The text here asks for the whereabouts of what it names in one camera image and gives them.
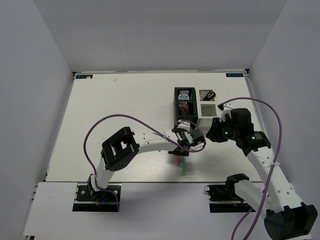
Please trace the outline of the pink translucent eraser pen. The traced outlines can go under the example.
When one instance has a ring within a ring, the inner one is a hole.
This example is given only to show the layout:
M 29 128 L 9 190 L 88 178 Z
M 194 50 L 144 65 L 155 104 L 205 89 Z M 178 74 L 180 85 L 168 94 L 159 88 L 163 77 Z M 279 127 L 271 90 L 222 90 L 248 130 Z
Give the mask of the pink translucent eraser pen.
M 179 167 L 181 165 L 182 159 L 183 159 L 183 157 L 180 156 L 180 155 L 175 155 L 174 156 L 174 164 L 175 164 L 176 167 Z

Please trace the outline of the green translucent eraser pen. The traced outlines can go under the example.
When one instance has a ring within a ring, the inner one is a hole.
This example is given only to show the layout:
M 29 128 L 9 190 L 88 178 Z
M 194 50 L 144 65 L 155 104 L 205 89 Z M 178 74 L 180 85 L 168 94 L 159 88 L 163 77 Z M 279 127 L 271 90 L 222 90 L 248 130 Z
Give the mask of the green translucent eraser pen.
M 187 169 L 187 166 L 186 166 L 186 161 L 183 159 L 181 160 L 180 162 L 180 166 L 179 166 L 179 175 L 184 177 L 186 175 L 186 169 Z

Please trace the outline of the green cap black highlighter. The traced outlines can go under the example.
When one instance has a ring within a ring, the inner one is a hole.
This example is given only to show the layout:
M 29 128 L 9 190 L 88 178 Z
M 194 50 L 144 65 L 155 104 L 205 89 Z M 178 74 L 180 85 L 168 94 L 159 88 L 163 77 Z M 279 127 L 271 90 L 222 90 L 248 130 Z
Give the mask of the green cap black highlighter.
M 215 98 L 215 96 L 216 96 L 216 93 L 213 91 L 213 92 L 211 92 L 211 99 L 210 99 L 210 101 L 212 100 L 212 99 L 214 99 Z

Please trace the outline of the pink-capped crayon tube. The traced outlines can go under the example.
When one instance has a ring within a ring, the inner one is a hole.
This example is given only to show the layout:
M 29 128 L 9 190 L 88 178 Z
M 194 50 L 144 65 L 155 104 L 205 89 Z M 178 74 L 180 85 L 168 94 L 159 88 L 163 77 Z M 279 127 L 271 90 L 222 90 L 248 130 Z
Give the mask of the pink-capped crayon tube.
M 181 116 L 188 116 L 190 114 L 189 105 L 187 101 L 178 102 L 178 113 Z

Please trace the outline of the pink cap black highlighter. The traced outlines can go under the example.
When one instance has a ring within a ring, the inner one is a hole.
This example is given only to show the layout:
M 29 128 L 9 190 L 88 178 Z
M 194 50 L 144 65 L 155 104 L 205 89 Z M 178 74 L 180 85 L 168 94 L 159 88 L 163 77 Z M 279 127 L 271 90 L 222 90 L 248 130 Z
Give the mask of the pink cap black highlighter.
M 209 92 L 204 98 L 202 101 L 210 101 L 211 100 L 211 93 Z

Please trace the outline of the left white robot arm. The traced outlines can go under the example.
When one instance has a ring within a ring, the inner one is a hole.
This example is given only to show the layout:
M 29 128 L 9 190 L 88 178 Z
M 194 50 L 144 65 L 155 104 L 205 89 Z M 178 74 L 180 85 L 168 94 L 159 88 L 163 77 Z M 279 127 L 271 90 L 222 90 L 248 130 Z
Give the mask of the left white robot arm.
M 114 172 L 126 168 L 139 154 L 167 151 L 170 155 L 188 156 L 205 143 L 199 129 L 178 127 L 166 132 L 136 134 L 130 127 L 123 127 L 102 143 L 99 164 L 87 181 L 88 193 L 96 200 L 103 198 Z

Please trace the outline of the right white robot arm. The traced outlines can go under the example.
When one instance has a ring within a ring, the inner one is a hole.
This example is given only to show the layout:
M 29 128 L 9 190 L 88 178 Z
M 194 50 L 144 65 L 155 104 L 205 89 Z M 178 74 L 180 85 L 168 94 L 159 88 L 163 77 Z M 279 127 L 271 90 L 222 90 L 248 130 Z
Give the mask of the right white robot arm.
M 243 173 L 227 177 L 224 194 L 241 198 L 263 219 L 269 237 L 289 240 L 308 235 L 318 217 L 314 205 L 305 204 L 289 183 L 271 143 L 262 131 L 255 131 L 251 113 L 246 108 L 219 105 L 220 117 L 212 120 L 206 137 L 214 143 L 234 141 L 257 171 L 265 190 L 255 187 Z

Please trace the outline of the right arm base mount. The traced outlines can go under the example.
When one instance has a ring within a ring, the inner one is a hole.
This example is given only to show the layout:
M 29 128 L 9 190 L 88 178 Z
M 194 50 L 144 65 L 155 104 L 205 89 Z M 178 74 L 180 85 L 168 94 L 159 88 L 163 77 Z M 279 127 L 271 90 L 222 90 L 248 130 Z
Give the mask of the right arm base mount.
M 204 187 L 208 195 L 210 213 L 246 213 L 251 206 L 240 197 L 231 197 L 224 184 L 211 184 Z

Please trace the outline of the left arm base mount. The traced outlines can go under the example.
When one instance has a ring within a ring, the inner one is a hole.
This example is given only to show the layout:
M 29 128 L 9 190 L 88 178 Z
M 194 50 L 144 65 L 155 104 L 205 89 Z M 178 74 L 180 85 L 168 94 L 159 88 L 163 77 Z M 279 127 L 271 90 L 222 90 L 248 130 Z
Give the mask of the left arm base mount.
M 91 196 L 86 184 L 78 184 L 76 187 L 73 212 L 116 213 L 120 209 L 115 196 L 109 192 L 98 192 Z

